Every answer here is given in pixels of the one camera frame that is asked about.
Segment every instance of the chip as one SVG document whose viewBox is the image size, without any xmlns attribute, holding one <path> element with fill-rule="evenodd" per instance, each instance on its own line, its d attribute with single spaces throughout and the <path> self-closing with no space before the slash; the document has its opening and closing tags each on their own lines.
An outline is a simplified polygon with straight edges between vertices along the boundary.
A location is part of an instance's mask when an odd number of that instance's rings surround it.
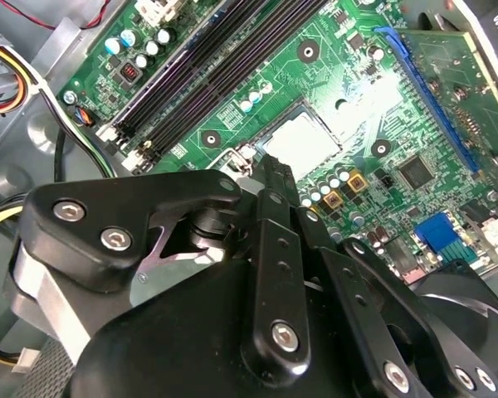
<svg viewBox="0 0 498 398">
<path fill-rule="evenodd" d="M 331 209 L 337 209 L 341 205 L 343 205 L 343 199 L 336 192 L 329 193 L 326 197 L 323 198 L 327 205 Z"/>
<path fill-rule="evenodd" d="M 340 25 L 342 25 L 347 20 L 347 18 L 349 18 L 349 14 L 347 14 L 347 12 L 345 12 L 345 11 L 340 11 L 339 14 L 336 15 L 335 20 Z"/>
<path fill-rule="evenodd" d="M 399 166 L 398 170 L 413 190 L 424 187 L 434 178 L 433 174 L 418 155 Z"/>
<path fill-rule="evenodd" d="M 408 210 L 408 216 L 410 217 L 419 217 L 421 215 L 421 211 L 418 210 L 415 206 Z"/>
<path fill-rule="evenodd" d="M 358 170 L 354 170 L 350 173 L 350 178 L 347 181 L 347 185 L 349 185 L 350 189 L 354 191 L 354 193 L 359 193 L 367 188 L 368 183 L 365 180 L 364 176 L 362 176 Z"/>
<path fill-rule="evenodd" d="M 120 65 L 120 60 L 116 56 L 110 56 L 109 64 L 115 68 Z"/>
<path fill-rule="evenodd" d="M 359 33 L 356 32 L 352 37 L 349 38 L 349 44 L 352 49 L 356 51 L 364 46 L 365 40 Z"/>
</svg>

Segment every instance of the black plastic bracket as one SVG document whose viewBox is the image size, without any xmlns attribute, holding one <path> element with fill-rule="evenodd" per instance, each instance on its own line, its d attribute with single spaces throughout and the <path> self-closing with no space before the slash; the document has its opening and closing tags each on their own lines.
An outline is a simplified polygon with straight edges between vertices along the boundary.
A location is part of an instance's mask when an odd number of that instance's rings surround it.
<svg viewBox="0 0 498 398">
<path fill-rule="evenodd" d="M 124 288 L 147 255 L 149 228 L 163 227 L 164 245 L 188 213 L 233 207 L 241 195 L 232 179 L 215 170 L 48 185 L 27 197 L 20 238 L 34 259 L 87 289 L 114 292 Z M 58 218 L 53 209 L 62 201 L 77 203 L 85 216 L 77 222 Z M 107 228 L 125 231 L 131 246 L 105 247 L 100 235 Z"/>
</svg>

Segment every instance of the mounting hole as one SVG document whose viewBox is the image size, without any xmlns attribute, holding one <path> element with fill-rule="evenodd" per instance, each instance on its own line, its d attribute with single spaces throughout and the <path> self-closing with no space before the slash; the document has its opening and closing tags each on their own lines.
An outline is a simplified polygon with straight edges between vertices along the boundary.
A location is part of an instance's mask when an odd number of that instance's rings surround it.
<svg viewBox="0 0 498 398">
<path fill-rule="evenodd" d="M 343 272 L 345 275 L 347 275 L 349 278 L 353 278 L 354 277 L 354 272 L 352 272 L 350 269 L 348 268 L 343 268 Z"/>
<path fill-rule="evenodd" d="M 356 294 L 356 301 L 362 307 L 367 307 L 367 301 L 365 301 L 365 298 L 363 296 Z"/>
<path fill-rule="evenodd" d="M 282 238 L 279 239 L 279 245 L 283 249 L 287 249 L 288 247 L 290 247 L 290 243 L 286 239 L 282 239 Z"/>
<path fill-rule="evenodd" d="M 279 267 L 281 267 L 281 269 L 282 269 L 284 272 L 291 271 L 291 268 L 290 268 L 290 266 L 288 265 L 288 263 L 286 263 L 286 262 L 284 262 L 284 261 L 279 261 L 279 262 L 278 262 L 278 265 L 279 265 Z"/>
</svg>

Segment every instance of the motherboard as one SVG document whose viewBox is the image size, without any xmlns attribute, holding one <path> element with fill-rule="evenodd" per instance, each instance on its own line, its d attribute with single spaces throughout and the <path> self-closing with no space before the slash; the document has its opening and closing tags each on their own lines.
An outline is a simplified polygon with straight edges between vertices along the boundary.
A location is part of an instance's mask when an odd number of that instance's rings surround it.
<svg viewBox="0 0 498 398">
<path fill-rule="evenodd" d="M 134 174 L 278 158 L 408 283 L 498 265 L 498 85 L 471 34 L 410 30 L 399 0 L 131 2 L 61 97 Z"/>
</svg>

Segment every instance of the black chip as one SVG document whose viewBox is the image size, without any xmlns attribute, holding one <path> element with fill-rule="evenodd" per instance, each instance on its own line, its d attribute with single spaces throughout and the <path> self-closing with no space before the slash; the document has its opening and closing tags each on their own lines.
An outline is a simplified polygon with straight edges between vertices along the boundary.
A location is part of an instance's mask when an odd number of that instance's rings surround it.
<svg viewBox="0 0 498 398">
<path fill-rule="evenodd" d="M 117 85 L 119 85 L 122 81 L 124 81 L 124 79 L 123 79 L 123 78 L 122 78 L 122 76 L 120 76 L 120 75 L 114 75 L 114 76 L 113 76 L 113 80 L 115 81 L 115 83 L 116 83 Z"/>
<path fill-rule="evenodd" d="M 375 75 L 376 72 L 378 72 L 378 68 L 376 67 L 376 65 L 371 65 L 365 70 L 365 73 L 369 76 Z"/>
<path fill-rule="evenodd" d="M 349 38 L 349 44 L 353 50 L 359 50 L 361 47 L 364 46 L 365 40 L 362 38 L 362 36 L 359 33 L 356 33 L 354 36 Z"/>
<path fill-rule="evenodd" d="M 341 25 L 347 21 L 347 18 L 349 18 L 349 14 L 345 11 L 341 11 L 338 15 L 336 15 L 335 20 Z"/>
<path fill-rule="evenodd" d="M 408 210 L 408 216 L 410 217 L 419 217 L 421 215 L 421 211 L 418 210 L 415 206 Z"/>
<path fill-rule="evenodd" d="M 425 186 L 434 178 L 419 156 L 411 158 L 398 170 L 413 190 Z"/>
<path fill-rule="evenodd" d="M 356 194 L 354 193 L 354 191 L 349 187 L 349 184 L 345 184 L 343 185 L 340 190 L 343 192 L 343 194 L 345 195 L 345 197 L 347 197 L 348 199 L 350 199 L 351 201 L 356 197 Z"/>
<path fill-rule="evenodd" d="M 140 14 L 135 14 L 134 17 L 131 18 L 131 21 L 133 21 L 133 23 L 140 23 L 140 21 L 142 21 L 142 17 Z"/>
<path fill-rule="evenodd" d="M 392 188 L 395 184 L 391 176 L 382 168 L 374 172 L 374 176 L 387 188 Z"/>
<path fill-rule="evenodd" d="M 109 64 L 115 68 L 120 65 L 120 60 L 116 56 L 110 56 Z"/>
</svg>

